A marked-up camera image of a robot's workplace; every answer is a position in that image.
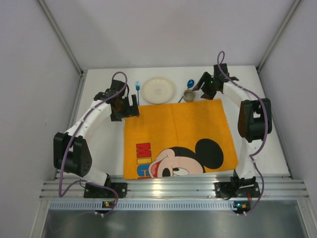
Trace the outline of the blue metallic spoon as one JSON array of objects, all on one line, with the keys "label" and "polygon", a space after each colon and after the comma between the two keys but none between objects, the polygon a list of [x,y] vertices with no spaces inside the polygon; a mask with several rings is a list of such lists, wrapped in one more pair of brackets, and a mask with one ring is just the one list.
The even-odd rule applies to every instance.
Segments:
[{"label": "blue metallic spoon", "polygon": [[[190,79],[187,82],[187,89],[194,87],[194,84],[195,84],[195,81],[193,79]],[[183,96],[179,99],[178,103],[180,103],[182,101],[182,99],[183,99]]]}]

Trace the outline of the small brown cup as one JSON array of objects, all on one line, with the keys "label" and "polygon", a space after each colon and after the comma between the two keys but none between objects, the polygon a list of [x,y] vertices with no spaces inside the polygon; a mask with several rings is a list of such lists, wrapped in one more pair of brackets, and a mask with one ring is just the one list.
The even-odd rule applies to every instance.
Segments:
[{"label": "small brown cup", "polygon": [[195,100],[195,97],[196,92],[191,89],[187,89],[183,93],[183,99],[185,102],[193,102]]}]

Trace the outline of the blue metallic fork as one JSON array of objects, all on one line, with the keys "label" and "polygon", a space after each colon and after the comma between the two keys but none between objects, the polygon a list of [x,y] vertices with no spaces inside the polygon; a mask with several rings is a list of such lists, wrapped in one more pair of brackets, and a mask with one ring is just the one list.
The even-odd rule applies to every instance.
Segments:
[{"label": "blue metallic fork", "polygon": [[136,83],[135,83],[135,87],[136,87],[136,91],[137,91],[137,103],[138,103],[138,105],[140,104],[140,97],[139,97],[139,93],[140,93],[140,82],[139,81],[137,81]]}]

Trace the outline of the cream round plate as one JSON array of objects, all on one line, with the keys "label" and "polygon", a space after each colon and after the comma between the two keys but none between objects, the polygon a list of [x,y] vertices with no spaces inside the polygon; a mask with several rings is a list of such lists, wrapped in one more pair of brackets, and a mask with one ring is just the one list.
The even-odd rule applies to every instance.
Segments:
[{"label": "cream round plate", "polygon": [[141,85],[141,96],[152,104],[168,102],[175,94],[175,84],[165,77],[153,77]]}]

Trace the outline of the orange Mickey Mouse placemat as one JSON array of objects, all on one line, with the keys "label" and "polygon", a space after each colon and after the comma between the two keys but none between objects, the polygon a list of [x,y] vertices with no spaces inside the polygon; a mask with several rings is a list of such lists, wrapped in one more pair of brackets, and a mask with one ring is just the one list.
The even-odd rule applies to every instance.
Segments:
[{"label": "orange Mickey Mouse placemat", "polygon": [[125,120],[125,179],[223,172],[238,165],[222,101],[141,106]]}]

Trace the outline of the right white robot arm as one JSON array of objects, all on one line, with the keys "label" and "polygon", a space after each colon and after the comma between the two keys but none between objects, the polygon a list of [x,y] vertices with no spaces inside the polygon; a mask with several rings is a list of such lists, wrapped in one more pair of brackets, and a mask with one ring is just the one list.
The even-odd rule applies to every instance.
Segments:
[{"label": "right white robot arm", "polygon": [[238,132],[242,137],[239,162],[234,176],[239,180],[252,179],[256,171],[256,159],[272,131],[271,101],[236,83],[230,77],[227,64],[213,66],[213,75],[204,72],[193,90],[202,90],[202,98],[212,100],[217,92],[229,97],[239,108]]}]

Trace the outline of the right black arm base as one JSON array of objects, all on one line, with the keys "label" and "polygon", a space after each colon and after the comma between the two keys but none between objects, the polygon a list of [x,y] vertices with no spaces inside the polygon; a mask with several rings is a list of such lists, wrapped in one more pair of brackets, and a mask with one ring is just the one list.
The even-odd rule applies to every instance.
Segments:
[{"label": "right black arm base", "polygon": [[237,175],[231,176],[229,182],[216,182],[214,184],[217,198],[229,200],[231,198],[258,198],[260,188],[256,182],[256,177],[238,178]]}]

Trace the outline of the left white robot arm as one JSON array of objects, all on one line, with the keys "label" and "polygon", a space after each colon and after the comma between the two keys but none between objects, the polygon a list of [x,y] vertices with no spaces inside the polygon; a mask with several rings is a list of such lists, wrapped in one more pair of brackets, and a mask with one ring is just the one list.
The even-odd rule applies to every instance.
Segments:
[{"label": "left white robot arm", "polygon": [[129,103],[127,82],[113,79],[110,88],[95,95],[84,115],[66,132],[53,138],[53,165],[60,171],[77,175],[87,182],[106,186],[109,175],[97,169],[88,147],[88,140],[107,119],[122,121],[139,116],[137,96]]}]

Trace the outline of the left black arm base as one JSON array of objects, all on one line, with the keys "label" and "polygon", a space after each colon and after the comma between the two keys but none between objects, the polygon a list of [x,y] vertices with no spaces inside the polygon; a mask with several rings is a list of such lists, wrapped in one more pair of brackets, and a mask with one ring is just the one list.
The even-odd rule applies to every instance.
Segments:
[{"label": "left black arm base", "polygon": [[87,183],[85,185],[84,198],[125,198],[127,194],[126,182],[112,182],[111,179],[107,179],[105,186],[92,185]]}]

